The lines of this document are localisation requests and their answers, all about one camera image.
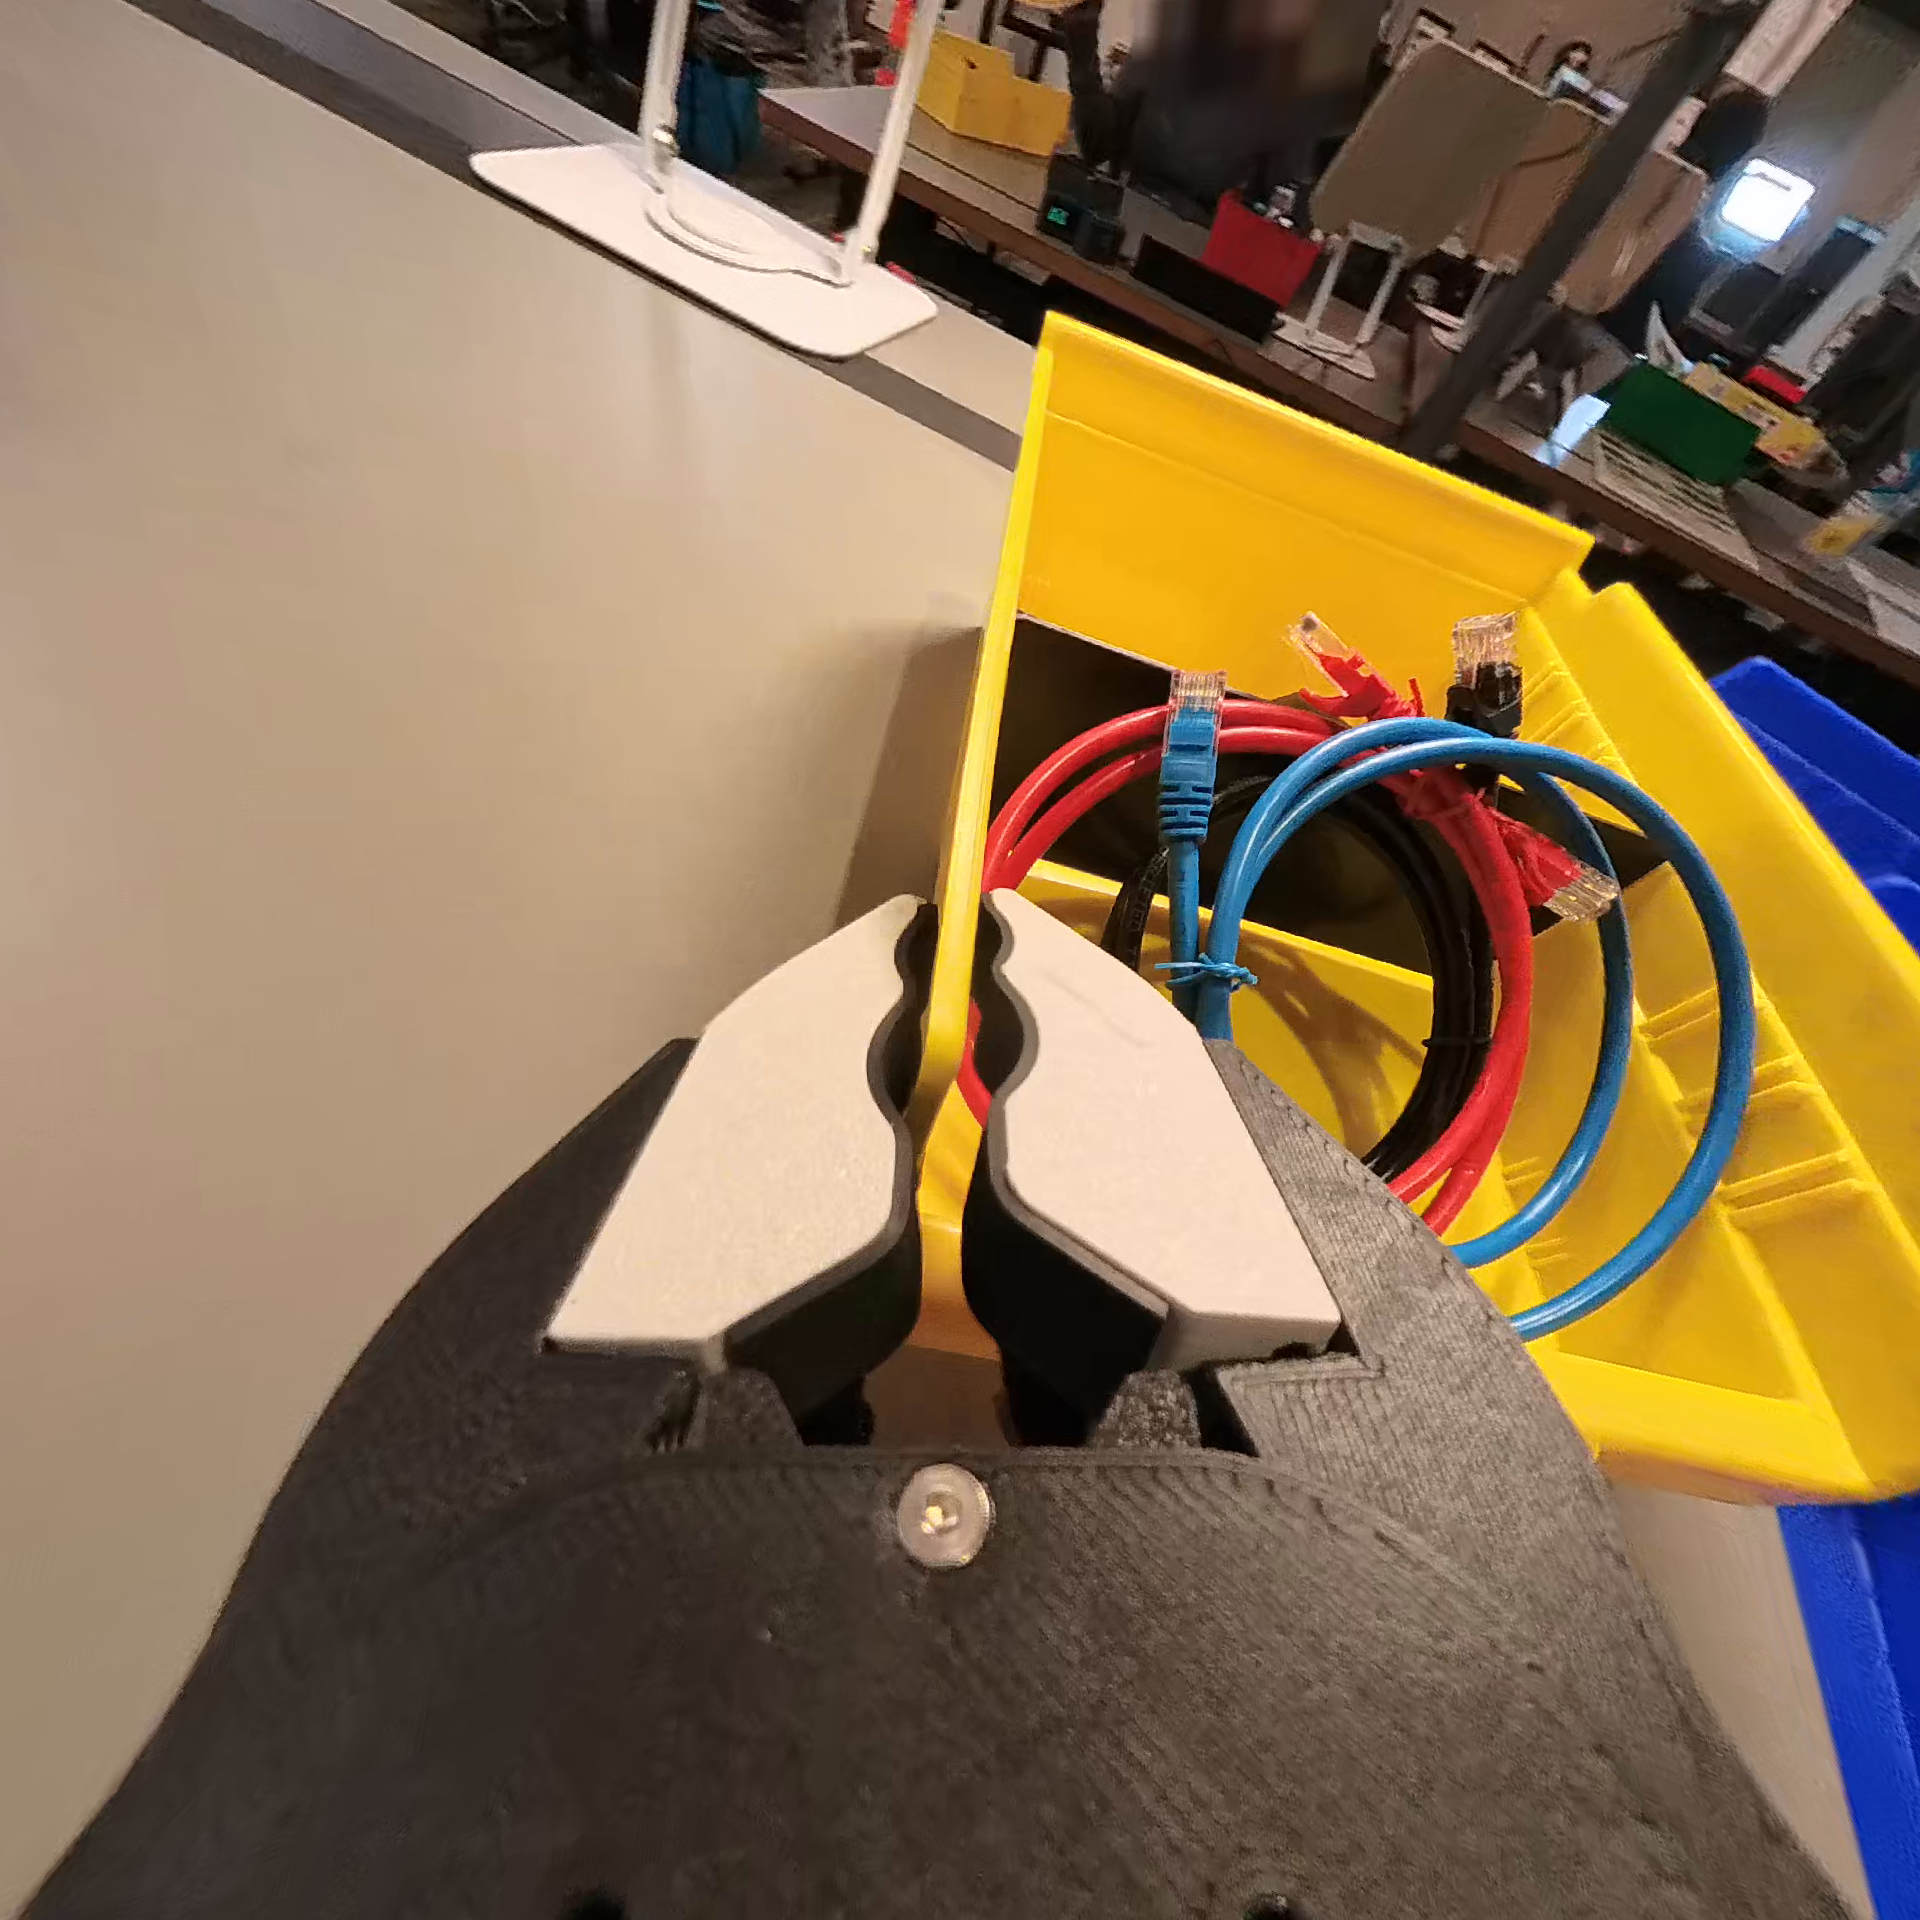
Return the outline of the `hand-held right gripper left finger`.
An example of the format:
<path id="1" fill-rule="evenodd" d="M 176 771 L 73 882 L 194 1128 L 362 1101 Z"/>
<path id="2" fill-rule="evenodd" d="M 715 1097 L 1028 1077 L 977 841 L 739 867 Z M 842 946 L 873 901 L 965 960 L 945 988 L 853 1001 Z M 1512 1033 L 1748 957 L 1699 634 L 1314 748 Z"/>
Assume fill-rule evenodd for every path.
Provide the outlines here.
<path id="1" fill-rule="evenodd" d="M 921 1316 L 908 1110 L 940 913 L 883 901 L 690 1044 L 545 1344 L 765 1376 L 796 1425 L 850 1403 Z"/>

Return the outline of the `teal bag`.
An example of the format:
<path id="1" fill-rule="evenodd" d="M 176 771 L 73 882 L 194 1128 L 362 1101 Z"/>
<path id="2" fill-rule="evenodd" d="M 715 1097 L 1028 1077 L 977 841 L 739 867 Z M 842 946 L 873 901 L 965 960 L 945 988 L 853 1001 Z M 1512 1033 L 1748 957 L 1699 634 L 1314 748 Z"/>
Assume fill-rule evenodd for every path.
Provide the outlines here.
<path id="1" fill-rule="evenodd" d="M 733 178 L 761 145 L 761 73 L 744 54 L 689 54 L 676 92 L 676 146 L 693 166 Z"/>

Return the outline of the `green plastic bin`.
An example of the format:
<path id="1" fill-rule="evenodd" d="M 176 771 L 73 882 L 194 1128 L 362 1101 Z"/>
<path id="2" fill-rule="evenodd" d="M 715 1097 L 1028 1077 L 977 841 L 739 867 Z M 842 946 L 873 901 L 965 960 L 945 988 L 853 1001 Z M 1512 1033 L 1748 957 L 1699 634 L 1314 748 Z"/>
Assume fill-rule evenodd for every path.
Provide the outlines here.
<path id="1" fill-rule="evenodd" d="M 1761 427 L 1647 358 L 1607 382 L 1599 397 L 1607 434 L 1700 485 L 1730 486 L 1754 467 Z"/>

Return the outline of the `small yellow plastic bin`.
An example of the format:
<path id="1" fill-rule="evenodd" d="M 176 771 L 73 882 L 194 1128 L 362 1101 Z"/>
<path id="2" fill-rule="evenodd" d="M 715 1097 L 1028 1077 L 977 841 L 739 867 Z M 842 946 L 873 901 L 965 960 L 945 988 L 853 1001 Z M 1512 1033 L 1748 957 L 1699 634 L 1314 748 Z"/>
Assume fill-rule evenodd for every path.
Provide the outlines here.
<path id="1" fill-rule="evenodd" d="M 941 130 L 1045 158 L 1069 136 L 1073 97 L 1025 80 L 996 46 L 940 30 L 929 50 L 916 107 Z"/>

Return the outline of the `blue plastic bin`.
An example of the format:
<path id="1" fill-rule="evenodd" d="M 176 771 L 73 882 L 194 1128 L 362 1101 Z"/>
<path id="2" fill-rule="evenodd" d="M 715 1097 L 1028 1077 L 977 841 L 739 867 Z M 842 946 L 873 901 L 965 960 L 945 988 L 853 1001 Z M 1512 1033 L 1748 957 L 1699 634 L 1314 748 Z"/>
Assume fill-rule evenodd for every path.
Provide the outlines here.
<path id="1" fill-rule="evenodd" d="M 1865 716 L 1754 657 L 1712 680 L 1768 764 L 1917 944 L 1916 718 L 1889 694 Z M 1867 1893 L 1882 1917 L 1917 1916 L 1917 1501 L 1788 1507 L 1784 1548 L 1828 1714 Z"/>

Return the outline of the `large yellow plastic bin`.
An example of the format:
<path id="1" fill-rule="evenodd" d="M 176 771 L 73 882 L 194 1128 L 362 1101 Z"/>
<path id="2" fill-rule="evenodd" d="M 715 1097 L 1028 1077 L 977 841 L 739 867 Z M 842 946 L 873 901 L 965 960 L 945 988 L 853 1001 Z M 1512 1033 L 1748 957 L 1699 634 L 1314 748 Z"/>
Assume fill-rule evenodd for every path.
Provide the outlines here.
<path id="1" fill-rule="evenodd" d="M 1444 700 L 1461 617 L 1515 612 L 1523 736 L 1631 780 L 1693 836 L 1759 985 L 1739 1147 L 1703 1216 L 1642 1282 L 1531 1346 L 1600 1464 L 1706 1497 L 1843 1504 L 1917 1482 L 1917 973 L 1867 894 L 1717 690 L 1625 586 L 1592 593 L 1562 521 L 1069 320 L 1043 334 L 1023 460 L 951 787 L 919 1109 L 968 1030 L 972 894 L 991 834 L 1019 617 L 1234 692 L 1325 689 L 1289 644 L 1330 624 L 1383 681 Z M 1653 1213 L 1712 1096 L 1712 965 L 1669 869 L 1627 885 L 1634 1037 L 1623 1107 L 1569 1212 L 1481 1269 L 1505 1310 L 1583 1280 Z M 1237 1041 L 1336 1138 L 1365 1150 L 1418 1072 L 1424 976 L 1276 929 Z M 1451 1240 L 1496 1228 L 1573 1131 L 1594 1075 L 1600 953 L 1536 944 L 1512 1128 Z"/>

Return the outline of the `red plastic bin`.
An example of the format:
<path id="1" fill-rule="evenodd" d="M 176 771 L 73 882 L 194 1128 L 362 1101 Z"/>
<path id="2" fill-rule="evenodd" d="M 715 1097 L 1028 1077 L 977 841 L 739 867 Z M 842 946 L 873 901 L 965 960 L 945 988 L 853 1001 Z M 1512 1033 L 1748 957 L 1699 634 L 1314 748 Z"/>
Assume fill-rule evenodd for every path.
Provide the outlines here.
<path id="1" fill-rule="evenodd" d="M 1323 242 L 1231 190 L 1217 200 L 1201 264 L 1225 282 L 1289 309 L 1323 256 Z"/>

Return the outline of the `dark metal pole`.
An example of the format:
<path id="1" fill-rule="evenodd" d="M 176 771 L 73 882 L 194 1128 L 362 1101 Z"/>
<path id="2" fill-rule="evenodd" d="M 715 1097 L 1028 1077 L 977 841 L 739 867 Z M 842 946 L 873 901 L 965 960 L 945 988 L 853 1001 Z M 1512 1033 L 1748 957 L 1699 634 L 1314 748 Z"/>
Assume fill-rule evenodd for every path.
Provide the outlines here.
<path id="1" fill-rule="evenodd" d="M 1594 229 L 1631 185 L 1642 158 L 1685 98 L 1712 86 L 1763 13 L 1763 2 L 1688 2 L 1679 28 L 1649 69 L 1640 92 L 1607 129 L 1560 211 L 1489 301 L 1451 366 L 1399 433 L 1399 451 L 1436 462 L 1457 441 L 1465 414 L 1509 363 L 1552 289 L 1584 250 Z"/>

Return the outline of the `black digital timer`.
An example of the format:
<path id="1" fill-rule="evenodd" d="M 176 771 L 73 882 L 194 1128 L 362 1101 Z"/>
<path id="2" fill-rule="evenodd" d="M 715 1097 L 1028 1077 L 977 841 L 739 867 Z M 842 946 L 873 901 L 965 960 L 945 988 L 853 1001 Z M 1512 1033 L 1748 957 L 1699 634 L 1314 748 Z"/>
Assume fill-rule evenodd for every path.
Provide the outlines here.
<path id="1" fill-rule="evenodd" d="M 1124 181 L 1079 154 L 1056 150 L 1035 216 L 1035 233 L 1097 267 L 1121 264 Z"/>

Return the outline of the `grey board on white stand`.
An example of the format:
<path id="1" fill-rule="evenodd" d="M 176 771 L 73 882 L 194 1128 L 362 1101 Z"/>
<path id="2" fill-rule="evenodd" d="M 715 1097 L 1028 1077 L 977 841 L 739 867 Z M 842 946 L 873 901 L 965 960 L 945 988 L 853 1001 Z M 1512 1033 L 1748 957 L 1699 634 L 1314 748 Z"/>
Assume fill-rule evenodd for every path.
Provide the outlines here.
<path id="1" fill-rule="evenodd" d="M 1386 80 L 1313 192 L 1329 242 L 1304 320 L 1283 339 L 1357 379 L 1377 377 L 1371 342 L 1403 269 L 1457 238 L 1481 195 L 1523 155 L 1548 97 L 1451 38 L 1418 46 Z M 1333 334 L 1329 304 L 1352 252 L 1383 256 L 1354 337 Z"/>

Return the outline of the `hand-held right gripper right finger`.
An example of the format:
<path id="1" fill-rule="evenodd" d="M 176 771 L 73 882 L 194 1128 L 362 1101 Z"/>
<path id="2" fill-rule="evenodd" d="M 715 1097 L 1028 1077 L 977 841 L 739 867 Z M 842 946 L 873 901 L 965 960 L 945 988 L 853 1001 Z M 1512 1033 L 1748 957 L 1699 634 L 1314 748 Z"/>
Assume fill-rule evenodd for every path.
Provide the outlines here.
<path id="1" fill-rule="evenodd" d="M 1343 1310 L 1209 1044 L 1017 892 L 981 904 L 968 1307 L 1005 1420 L 1079 1445 L 1133 1376 L 1323 1358 Z"/>

